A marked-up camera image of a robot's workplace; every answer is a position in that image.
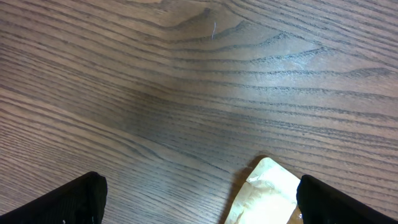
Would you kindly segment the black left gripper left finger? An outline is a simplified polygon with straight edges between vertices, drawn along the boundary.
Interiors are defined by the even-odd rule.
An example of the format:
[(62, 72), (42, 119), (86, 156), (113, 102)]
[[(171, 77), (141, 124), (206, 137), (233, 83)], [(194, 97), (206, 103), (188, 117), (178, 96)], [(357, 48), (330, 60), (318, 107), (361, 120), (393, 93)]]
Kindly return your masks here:
[(1, 224), (101, 224), (107, 193), (106, 178), (88, 172), (1, 215)]

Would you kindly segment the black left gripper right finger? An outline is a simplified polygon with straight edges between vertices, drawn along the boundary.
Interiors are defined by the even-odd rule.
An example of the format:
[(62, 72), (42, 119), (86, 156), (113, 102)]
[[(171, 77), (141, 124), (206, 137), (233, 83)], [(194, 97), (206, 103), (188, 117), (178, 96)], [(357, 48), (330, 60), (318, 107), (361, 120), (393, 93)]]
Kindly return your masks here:
[(397, 224), (311, 175), (301, 177), (296, 198), (304, 224)]

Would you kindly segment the brown snack pouch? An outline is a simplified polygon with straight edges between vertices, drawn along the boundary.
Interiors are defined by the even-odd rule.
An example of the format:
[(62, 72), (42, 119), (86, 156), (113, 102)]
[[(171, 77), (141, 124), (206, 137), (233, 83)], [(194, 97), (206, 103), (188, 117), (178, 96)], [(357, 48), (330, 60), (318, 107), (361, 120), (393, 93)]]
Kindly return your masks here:
[(235, 197), (225, 224), (303, 224), (300, 179), (269, 157), (259, 161)]

